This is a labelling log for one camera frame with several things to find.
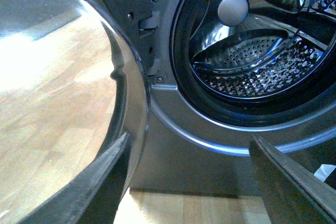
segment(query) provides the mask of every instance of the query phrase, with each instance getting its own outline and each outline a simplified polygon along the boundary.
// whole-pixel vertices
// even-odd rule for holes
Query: door hinge
[[[153,12],[149,18],[139,20],[139,30],[153,30],[159,26],[159,12]]]

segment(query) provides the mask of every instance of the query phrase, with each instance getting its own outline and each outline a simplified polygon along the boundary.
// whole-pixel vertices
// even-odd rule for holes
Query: wooden floor
[[[127,191],[114,224],[269,224],[261,197],[219,198]]]
[[[99,19],[13,40],[0,43],[12,59],[0,67],[0,223],[16,223],[90,164],[116,96]]]

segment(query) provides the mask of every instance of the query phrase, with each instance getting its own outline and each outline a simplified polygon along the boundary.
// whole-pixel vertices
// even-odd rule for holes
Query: front-load washing machine
[[[115,110],[96,159],[22,223],[108,223],[128,187],[258,196],[253,139],[336,164],[336,0],[71,1],[107,33]]]

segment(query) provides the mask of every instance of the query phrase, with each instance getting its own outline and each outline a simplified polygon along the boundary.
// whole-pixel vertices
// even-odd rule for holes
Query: washing machine door
[[[259,136],[249,151],[272,223],[336,222],[335,184],[328,180],[333,165],[312,174]]]
[[[112,223],[147,127],[150,0],[0,9],[0,222]]]

